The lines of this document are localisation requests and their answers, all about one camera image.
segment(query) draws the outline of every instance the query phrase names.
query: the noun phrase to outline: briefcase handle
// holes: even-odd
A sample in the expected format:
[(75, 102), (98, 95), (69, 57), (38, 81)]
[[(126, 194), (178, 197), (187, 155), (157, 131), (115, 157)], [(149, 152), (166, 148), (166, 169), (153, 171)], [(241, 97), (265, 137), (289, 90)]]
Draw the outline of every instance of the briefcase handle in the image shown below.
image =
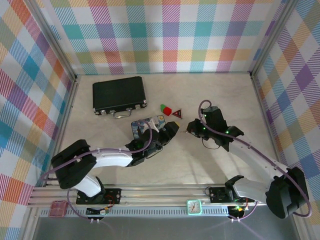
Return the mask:
[(115, 112), (115, 111), (110, 111), (110, 113), (112, 114), (112, 116), (113, 116), (115, 119), (120, 119), (120, 118), (124, 118), (124, 117), (130, 117), (132, 108), (127, 108), (126, 110), (129, 112), (129, 114), (127, 114), (127, 115), (119, 115), (119, 116), (116, 116), (116, 112)]

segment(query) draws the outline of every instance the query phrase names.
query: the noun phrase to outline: clock face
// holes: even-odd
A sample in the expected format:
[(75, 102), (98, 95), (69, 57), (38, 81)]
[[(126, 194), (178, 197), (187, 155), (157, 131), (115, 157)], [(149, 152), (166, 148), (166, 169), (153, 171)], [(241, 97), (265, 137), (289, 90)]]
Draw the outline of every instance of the clock face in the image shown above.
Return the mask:
[(189, 200), (186, 202), (189, 215), (199, 215), (202, 213), (201, 202), (199, 200)]

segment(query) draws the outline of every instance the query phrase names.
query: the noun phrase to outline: black briefcase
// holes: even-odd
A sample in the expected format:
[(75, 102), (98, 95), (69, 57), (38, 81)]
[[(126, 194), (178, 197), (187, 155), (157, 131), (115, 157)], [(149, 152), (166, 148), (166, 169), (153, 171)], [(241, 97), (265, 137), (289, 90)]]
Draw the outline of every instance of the black briefcase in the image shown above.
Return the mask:
[[(129, 117), (132, 110), (147, 106), (142, 77), (134, 76), (92, 85), (93, 111), (96, 115), (112, 114), (114, 118)], [(118, 112), (126, 114), (116, 116)]]

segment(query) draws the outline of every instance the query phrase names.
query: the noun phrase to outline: white floor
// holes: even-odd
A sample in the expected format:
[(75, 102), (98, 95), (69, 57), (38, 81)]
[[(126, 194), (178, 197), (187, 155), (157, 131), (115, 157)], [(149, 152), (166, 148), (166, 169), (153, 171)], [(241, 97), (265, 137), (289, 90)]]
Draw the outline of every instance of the white floor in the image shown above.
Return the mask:
[[(96, 148), (121, 147), (133, 139), (131, 122), (162, 115), (160, 105), (173, 111), (182, 108), (180, 131), (156, 156), (135, 167), (104, 167), (95, 170), (104, 184), (222, 184), (236, 175), (251, 180), (259, 176), (236, 156), (223, 148), (210, 150), (201, 140), (184, 133), (189, 122), (198, 118), (199, 103), (208, 99), (218, 106), (228, 125), (235, 125), (262, 152), (275, 157), (261, 110), (248, 74), (146, 74), (142, 75), (148, 106), (134, 110), (130, 117), (114, 119), (93, 113), (92, 84), (136, 75), (86, 75), (80, 79), (62, 149), (79, 139)], [(205, 142), (214, 148), (213, 140)]]

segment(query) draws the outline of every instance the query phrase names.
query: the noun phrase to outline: red triangle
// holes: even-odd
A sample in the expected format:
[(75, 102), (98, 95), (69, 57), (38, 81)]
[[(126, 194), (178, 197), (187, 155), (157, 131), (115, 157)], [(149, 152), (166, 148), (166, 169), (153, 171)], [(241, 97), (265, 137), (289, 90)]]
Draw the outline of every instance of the red triangle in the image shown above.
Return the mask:
[(177, 118), (182, 119), (182, 111), (179, 109), (178, 111), (175, 111), (172, 113), (173, 116), (176, 116)]

